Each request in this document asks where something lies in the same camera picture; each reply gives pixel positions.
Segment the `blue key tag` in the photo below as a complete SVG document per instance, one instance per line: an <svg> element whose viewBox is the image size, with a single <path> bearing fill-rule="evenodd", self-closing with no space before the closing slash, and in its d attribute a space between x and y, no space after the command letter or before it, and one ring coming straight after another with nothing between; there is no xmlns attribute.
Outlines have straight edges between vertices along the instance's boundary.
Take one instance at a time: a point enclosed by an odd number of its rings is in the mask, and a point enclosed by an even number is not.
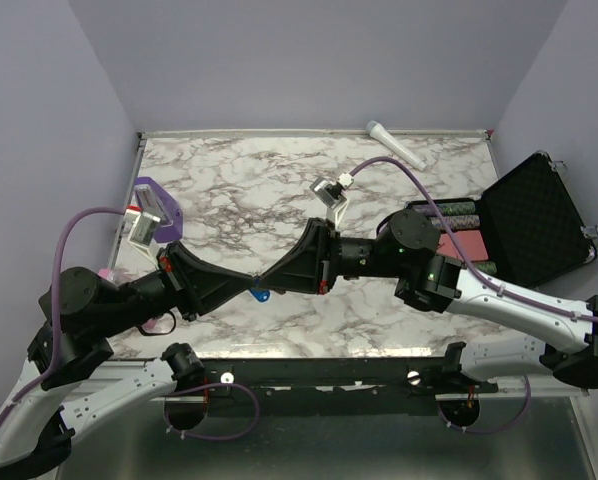
<svg viewBox="0 0 598 480"><path fill-rule="evenodd" d="M267 302L270 298L270 291L263 289L251 289L251 295L260 303Z"/></svg>

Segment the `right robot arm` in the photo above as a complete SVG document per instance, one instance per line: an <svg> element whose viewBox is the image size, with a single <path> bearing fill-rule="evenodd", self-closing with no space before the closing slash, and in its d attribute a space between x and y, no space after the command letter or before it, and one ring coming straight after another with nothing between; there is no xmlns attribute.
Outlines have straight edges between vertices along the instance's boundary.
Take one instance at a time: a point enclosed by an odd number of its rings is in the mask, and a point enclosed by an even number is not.
<svg viewBox="0 0 598 480"><path fill-rule="evenodd" d="M438 253L440 233L423 215L400 210L374 239L342 236L326 220L311 218L298 243L258 280L264 289L325 294L336 280L394 278L395 295L423 312L485 319L519 337L452 348L439 379L459 392L473 381L550 375L582 389L598 389L598 297L567 300L472 272Z"/></svg>

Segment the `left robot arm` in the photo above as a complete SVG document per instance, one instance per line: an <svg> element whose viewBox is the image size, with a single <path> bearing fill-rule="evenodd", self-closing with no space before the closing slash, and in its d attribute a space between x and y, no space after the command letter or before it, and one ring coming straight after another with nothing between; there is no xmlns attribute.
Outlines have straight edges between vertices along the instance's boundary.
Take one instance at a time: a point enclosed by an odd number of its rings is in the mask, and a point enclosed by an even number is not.
<svg viewBox="0 0 598 480"><path fill-rule="evenodd" d="M180 243L162 249L155 271L115 285L83 267L56 274L39 299L46 321L22 374L0 409L0 479L32 479L63 463L90 427L122 409L168 394L188 395L206 380L201 360L174 343L132 378L66 405L67 396L112 354L109 338L173 310L209 313L253 279L204 262Z"/></svg>

